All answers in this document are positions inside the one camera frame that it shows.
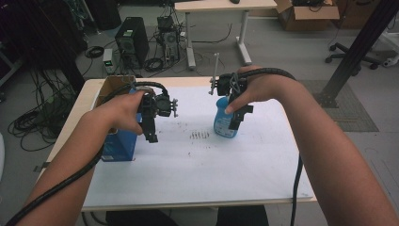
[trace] office chair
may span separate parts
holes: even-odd
[[[341,51],[343,51],[343,54],[333,54],[333,55],[327,57],[326,60],[325,60],[326,63],[331,63],[333,58],[343,58],[345,56],[346,52],[348,52],[348,50],[349,50],[348,48],[346,48],[345,46],[343,46],[342,44],[340,44],[338,42],[336,42],[335,44],[329,46],[329,50],[330,51],[335,51],[337,48],[340,49]],[[365,56],[362,59],[362,61],[366,61],[366,62],[371,63],[371,65],[369,66],[369,68],[371,70],[377,69],[378,65],[381,64],[381,61],[379,61],[377,59],[374,59],[374,58],[371,58],[371,57],[368,57],[368,56]],[[361,70],[361,66],[359,64],[358,67],[352,72],[352,76],[357,75],[360,72],[360,70]]]

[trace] floor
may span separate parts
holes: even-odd
[[[124,15],[135,13],[135,8],[121,8]],[[155,30],[147,24],[150,37]],[[214,53],[220,53],[221,64],[218,74],[231,73],[242,66],[241,57],[235,47],[235,34],[240,30],[239,24],[232,26],[231,34],[218,44],[195,43],[195,56],[198,67],[195,71],[186,69],[186,61],[155,76],[210,76],[214,70]],[[220,40],[227,36],[227,25],[196,25],[193,36],[196,40]],[[88,33],[88,45],[104,46],[113,40],[115,31],[104,31],[101,35]],[[328,45],[339,41],[350,45],[358,30],[337,30],[332,24],[325,31],[286,32],[276,18],[250,18],[247,25],[246,45],[253,64],[264,67],[282,68],[295,75],[297,79],[328,80],[333,75],[340,60],[330,64],[324,62],[328,57]],[[154,53],[151,43],[150,54]],[[371,55],[385,60],[393,54],[383,43],[378,43]],[[90,60],[83,55],[76,59],[81,72],[88,68],[86,79],[106,77],[100,58]],[[136,71],[142,76],[153,73]],[[363,104],[379,132],[347,133],[367,159],[376,178],[387,192],[396,212],[399,214],[399,65],[389,68],[380,67],[373,71],[367,64],[357,76],[349,79],[348,84]],[[12,76],[1,88],[7,100],[0,104],[0,132],[6,146],[6,163],[0,183],[0,225],[4,225],[23,205],[24,200],[35,184],[39,174],[34,171],[47,158],[51,147],[37,152],[25,152],[20,146],[20,139],[8,133],[8,125],[24,112],[34,107],[35,87],[24,67]],[[44,143],[38,134],[31,134],[24,140],[29,148],[42,147]],[[291,216],[290,204],[268,204],[265,206],[270,225],[288,225]],[[164,210],[179,225],[215,225],[216,209],[193,208]],[[104,213],[95,213],[104,220]],[[88,225],[100,225],[87,214]],[[76,225],[84,225],[81,218]],[[327,225],[323,213],[317,204],[300,203],[297,208],[295,225]]]

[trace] person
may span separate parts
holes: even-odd
[[[259,67],[244,67],[238,72],[256,68]],[[26,203],[84,167],[100,150],[110,128],[141,135],[135,118],[142,95],[142,91],[121,95],[84,114]],[[275,74],[251,76],[247,90],[226,112],[269,99],[278,100],[285,109],[328,225],[399,225],[390,201],[357,147],[300,83]],[[93,171],[34,209],[19,225],[73,225]]]

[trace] desk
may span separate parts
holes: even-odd
[[[249,57],[247,47],[244,44],[244,37],[247,29],[247,18],[251,9],[275,8],[277,5],[273,0],[241,0],[239,4],[234,4],[229,0],[202,0],[193,2],[175,3],[175,9],[185,13],[186,28],[186,51],[188,67],[195,69],[196,61],[194,58],[194,50],[189,23],[193,23],[192,18],[199,15],[198,22],[208,22],[210,24],[233,23],[241,17],[240,37],[237,37],[237,44],[243,56],[245,65],[252,64]]]
[[[159,142],[150,144],[139,136],[134,161],[100,161],[84,211],[292,201],[297,147],[278,102],[254,104],[254,113],[246,115],[237,137],[228,139],[213,132],[215,100],[219,97],[208,94],[209,78],[145,81],[163,84],[171,98],[179,99],[179,117],[157,117]],[[90,110],[103,82],[86,82],[48,161],[65,143],[79,118]],[[299,202],[315,201],[306,171],[298,197]]]

